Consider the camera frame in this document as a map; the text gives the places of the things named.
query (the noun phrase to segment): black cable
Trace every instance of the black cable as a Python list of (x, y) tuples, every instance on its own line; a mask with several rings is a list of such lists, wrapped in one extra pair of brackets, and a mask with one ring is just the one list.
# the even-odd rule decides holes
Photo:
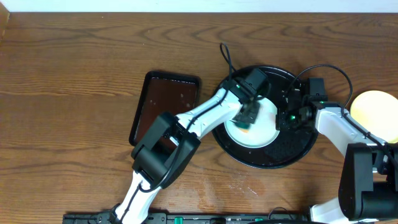
[(351, 80), (349, 79), (348, 75), (340, 68), (334, 66), (334, 65), (329, 65), (329, 64), (319, 64), (319, 65), (314, 65), (311, 67), (308, 67), (306, 69), (304, 69), (302, 72), (300, 72), (299, 75), (297, 75), (293, 81), (290, 83), (289, 87), (286, 89), (285, 91), (285, 96), (287, 96), (287, 94), (289, 93), (289, 91), (292, 89), (293, 84), (296, 82), (296, 80), (305, 72), (313, 69), (313, 68), (318, 68), (318, 67), (329, 67), (329, 68), (334, 68), (335, 70), (339, 71), (341, 74), (344, 75), (344, 77), (347, 79), (348, 85), (349, 85), (349, 95), (348, 95), (348, 99), (346, 100), (346, 102), (344, 103), (344, 106), (341, 107), (341, 115), (342, 117), (344, 117), (345, 120), (347, 120), (347, 122), (349, 122), (350, 125), (354, 126), (354, 128), (356, 128), (361, 134), (363, 134), (366, 138), (368, 138), (369, 140), (371, 140), (372, 142), (374, 142), (380, 151), (382, 151), (387, 157), (388, 159), (391, 161), (392, 165), (394, 166), (394, 168), (396, 169), (396, 171), (398, 171), (398, 162), (394, 159), (394, 157), (391, 155), (391, 153), (383, 147), (383, 145), (376, 140), (374, 137), (371, 136), (370, 132), (366, 132), (365, 130), (363, 130), (361, 127), (359, 127), (356, 123), (354, 123), (354, 121), (352, 121), (351, 119), (348, 118), (348, 113), (344, 112), (344, 109), (347, 107), (352, 95), (353, 95), (353, 84), (351, 83)]
[[(223, 46), (224, 46), (224, 48), (225, 48), (225, 51), (226, 51), (226, 54), (227, 54), (227, 57), (228, 57), (228, 58), (225, 57), (224, 50), (223, 50)], [(230, 54), (229, 54), (228, 46), (227, 46), (226, 44), (224, 44), (224, 43), (220, 43), (220, 50), (221, 50), (221, 53), (222, 53), (223, 57), (225, 58), (225, 60), (228, 62), (228, 65), (229, 65), (228, 82), (230, 82), (230, 81), (232, 80), (232, 72), (233, 72), (233, 70), (234, 70), (234, 67), (232, 66), (232, 61), (231, 61), (231, 56), (230, 56)], [(226, 95), (228, 94), (228, 91), (229, 91), (229, 90), (226, 89), (225, 94), (224, 94), (224, 96), (220, 99), (220, 101), (218, 101), (218, 102), (217, 102), (216, 104), (214, 104), (213, 106), (211, 106), (211, 107), (205, 109), (204, 111), (202, 111), (201, 113), (199, 113), (198, 115), (196, 115), (196, 116), (194, 116), (194, 117), (192, 118), (192, 120), (188, 123), (187, 128), (185, 129), (185, 132), (184, 132), (184, 134), (183, 134), (182, 140), (181, 140), (181, 142), (180, 142), (179, 145), (182, 145), (182, 144), (184, 143), (184, 141), (185, 141), (185, 139), (187, 138), (187, 135), (188, 135), (188, 133), (189, 133), (188, 130), (190, 129), (191, 125), (192, 125), (200, 116), (202, 116), (203, 114), (209, 112), (210, 110), (212, 110), (212, 109), (215, 108), (216, 106), (220, 105), (220, 104), (224, 101), (224, 99), (226, 98)], [(180, 151), (181, 151), (181, 147), (177, 147), (177, 152), (176, 152), (175, 155), (174, 155), (174, 158), (173, 158), (173, 160), (172, 160), (172, 162), (171, 162), (171, 164), (170, 164), (169, 169), (168, 169), (167, 172), (164, 174), (162, 180), (161, 180), (155, 187), (150, 188), (150, 189), (147, 189), (147, 190), (144, 190), (144, 189), (142, 188), (141, 184), (139, 184), (139, 185), (138, 185), (139, 190), (140, 190), (141, 192), (144, 192), (144, 193), (149, 193), (149, 192), (151, 192), (151, 191), (157, 189), (158, 187), (160, 187), (160, 186), (166, 181), (166, 179), (169, 177), (169, 175), (170, 175), (172, 169), (174, 168), (175, 163), (177, 162), (178, 156), (180, 155)]]
[(252, 222), (249, 224), (325, 224), (325, 223), (303, 221), (303, 220), (262, 220), (262, 221)]
[(283, 210), (285, 210), (285, 211), (287, 212), (287, 214), (289, 215), (290, 219), (291, 219), (291, 220), (294, 220), (294, 218), (293, 218), (292, 215), (289, 213), (289, 211), (288, 211), (286, 208), (284, 208), (284, 207), (276, 207), (276, 208), (272, 209), (271, 212), (268, 214), (268, 220), (271, 219), (271, 216), (273, 215), (274, 211), (277, 210), (277, 209), (283, 209)]
[(134, 191), (133, 195), (131, 196), (129, 204), (127, 205), (126, 209), (124, 210), (124, 213), (123, 213), (122, 217), (120, 218), (119, 224), (123, 223), (123, 219), (126, 216), (127, 212), (130, 210), (130, 205), (132, 203), (132, 200), (136, 196), (137, 192), (138, 192), (138, 187), (136, 188), (136, 191)]

